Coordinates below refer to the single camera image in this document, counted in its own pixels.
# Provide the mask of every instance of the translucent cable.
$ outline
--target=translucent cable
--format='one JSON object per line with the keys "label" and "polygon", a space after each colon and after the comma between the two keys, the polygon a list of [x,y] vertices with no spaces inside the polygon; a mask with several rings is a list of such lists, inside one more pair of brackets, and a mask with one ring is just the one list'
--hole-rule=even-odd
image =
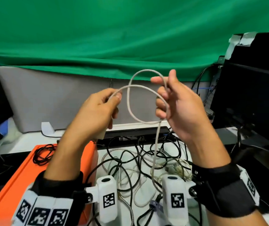
{"label": "translucent cable", "polygon": [[157,128],[157,130],[156,130],[156,137],[155,137],[155,143],[154,143],[154,147],[155,147],[155,149],[154,149],[154,152],[153,152],[153,153],[154,153],[154,156],[153,156],[153,163],[152,163],[152,169],[151,169],[151,180],[152,180],[152,184],[154,185],[154,187],[156,188],[156,190],[157,190],[159,193],[162,193],[162,191],[155,185],[155,181],[154,181],[154,168],[155,168],[155,163],[156,163],[156,152],[157,152],[157,143],[158,143],[158,140],[159,140],[159,131],[160,131],[160,128],[161,128],[161,122],[162,122],[163,119],[160,119],[159,121],[141,121],[139,118],[137,118],[137,117],[132,113],[132,111],[131,111],[131,109],[130,109],[130,103],[129,103],[130,87],[139,87],[139,88],[143,88],[143,89],[149,90],[150,92],[152,92],[152,93],[154,93],[155,95],[157,95],[157,96],[158,96],[158,97],[165,103],[166,111],[168,111],[168,108],[169,108],[168,103],[167,103],[167,102],[165,101],[165,99],[164,99],[161,95],[159,95],[157,92],[155,92],[154,90],[152,90],[152,89],[150,89],[150,88],[148,88],[148,87],[146,87],[146,86],[132,85],[132,80],[134,79],[134,77],[135,77],[136,75],[138,75],[139,73],[141,73],[141,72],[146,72],[146,71],[154,72],[154,73],[156,73],[157,75],[159,75],[159,76],[163,79],[164,87],[165,87],[165,89],[166,89],[166,91],[167,91],[167,83],[166,83],[166,81],[165,81],[165,79],[164,79],[164,76],[163,76],[160,72],[158,72],[158,71],[156,71],[156,70],[152,70],[152,69],[144,69],[144,70],[140,70],[140,71],[136,72],[136,73],[132,76],[132,78],[130,79],[129,84],[128,84],[127,86],[123,86],[123,87],[121,87],[121,88],[118,89],[116,92],[114,92],[114,93],[110,96],[109,100],[110,100],[114,95],[116,95],[119,91],[121,91],[121,90],[127,88],[126,101],[127,101],[127,109],[128,109],[128,112],[130,113],[130,115],[131,115],[136,121],[139,121],[139,122],[141,122],[141,123],[143,123],[143,124],[159,124],[159,126],[158,126],[158,128]]}

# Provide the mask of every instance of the orange box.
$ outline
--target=orange box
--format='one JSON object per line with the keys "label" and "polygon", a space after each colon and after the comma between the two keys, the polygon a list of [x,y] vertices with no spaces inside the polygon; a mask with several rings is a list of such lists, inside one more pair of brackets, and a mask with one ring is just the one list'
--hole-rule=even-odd
{"label": "orange box", "polygon": [[[10,225],[11,218],[24,194],[26,188],[35,181],[37,175],[44,171],[47,167],[47,164],[44,166],[39,166],[32,162],[32,158],[34,156],[35,150],[41,148],[45,145],[37,145],[35,148],[29,153],[27,158],[18,168],[18,170],[14,173],[14,175],[10,178],[10,180],[6,183],[3,189],[0,191],[0,224]],[[80,170],[83,172],[83,182],[87,178],[88,174],[95,168],[98,164],[98,151],[96,144],[92,141],[87,144],[84,148],[82,157],[81,157],[81,166]],[[93,185],[95,184],[96,172],[92,174],[89,179]],[[86,205],[83,210],[79,225],[86,224],[89,220],[91,213],[91,204]]]}

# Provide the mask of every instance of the white desk surface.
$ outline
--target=white desk surface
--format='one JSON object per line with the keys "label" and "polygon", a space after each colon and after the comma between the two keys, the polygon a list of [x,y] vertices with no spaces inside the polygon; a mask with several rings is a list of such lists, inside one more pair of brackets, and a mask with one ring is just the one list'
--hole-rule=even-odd
{"label": "white desk surface", "polygon": [[[128,124],[128,125],[116,125],[114,126],[114,130],[117,129],[129,129],[129,128],[141,128],[141,127],[148,127],[150,125],[138,125],[138,124]],[[163,126],[168,126],[167,122],[163,122]],[[61,136],[64,133],[64,131],[56,131],[56,135],[57,136]],[[13,143],[10,144],[4,144],[0,147],[0,154],[8,154],[8,153],[16,153],[16,152],[25,152],[25,151],[31,151],[36,145],[40,145],[40,144],[49,144],[49,143],[56,143],[56,140],[59,138],[49,138],[49,137],[45,137],[43,136],[40,132],[33,132],[33,133],[26,133],[21,135],[16,141],[14,141]],[[150,145],[146,145],[144,146],[144,149],[146,149],[147,151],[149,150]],[[175,148],[175,146],[172,143],[166,143],[164,145],[165,150],[170,153],[172,156],[173,155],[177,155],[178,151]],[[135,147],[125,147],[124,149],[127,150],[131,150],[131,151],[136,151]],[[106,150],[99,150],[99,159],[98,159],[98,163],[101,162],[102,157],[104,156],[104,154],[106,153]],[[114,151],[112,152],[113,156],[120,156],[121,155],[121,151]],[[190,156],[190,152],[188,151],[188,157],[189,160],[191,160],[191,156]],[[130,154],[124,154],[123,155],[123,160],[127,160],[132,158]],[[185,154],[184,151],[182,150],[182,159],[185,158]],[[133,168],[133,166],[135,165],[135,162],[132,161],[130,163],[124,164],[123,166],[125,168]],[[145,165],[145,163],[142,163],[142,171],[144,171],[145,173],[149,174],[150,173],[150,168],[147,167]],[[165,170],[161,169],[161,170],[155,170],[155,175],[160,175],[162,173],[164,173]],[[97,178],[105,176],[106,172],[103,170],[102,167],[99,167],[97,170]],[[134,174],[131,178],[131,181],[134,183],[137,179],[137,174]],[[144,203],[147,200],[149,200],[149,198],[152,196],[152,194],[154,193],[155,188],[152,185],[152,182],[150,179],[147,179],[147,181],[143,184],[143,186],[140,188],[140,190],[138,191],[137,195],[136,195],[136,201],[138,203]],[[198,205],[197,202],[193,199],[188,199],[188,206],[189,206],[189,212],[194,215],[197,219],[199,219],[199,212],[198,212]],[[121,225],[121,226],[127,226],[131,224],[131,220],[130,220],[130,213],[129,210],[127,209],[127,207],[119,202],[119,217],[113,221],[112,223],[110,223],[110,225]],[[145,206],[143,208],[139,208],[137,207],[134,203],[132,204],[132,208],[133,208],[133,212],[134,212],[134,217],[135,217],[135,224],[136,224],[136,220],[137,218],[142,215],[145,211],[147,211],[149,209],[148,206]],[[140,221],[141,225],[144,225],[144,223],[146,222],[148,217],[145,217],[143,220]],[[264,215],[264,219],[267,221],[267,223],[269,224],[269,214],[265,214]],[[197,223],[191,219],[189,217],[189,221],[190,221],[190,225],[191,226],[197,226]],[[158,217],[157,213],[153,214],[153,217],[151,219],[150,225],[155,225],[155,226],[163,226],[166,225],[167,222],[165,222],[164,220],[162,220],[160,217]],[[205,208],[203,206],[203,225],[204,226],[208,226],[208,221],[206,218],[206,212],[205,212]]]}

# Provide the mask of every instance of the green backdrop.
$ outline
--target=green backdrop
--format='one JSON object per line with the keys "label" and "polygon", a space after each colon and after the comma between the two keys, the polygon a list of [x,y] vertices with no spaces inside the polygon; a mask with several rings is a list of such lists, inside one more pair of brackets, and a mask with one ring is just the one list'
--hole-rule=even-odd
{"label": "green backdrop", "polygon": [[269,31],[269,0],[0,0],[0,65],[192,81],[250,31]]}

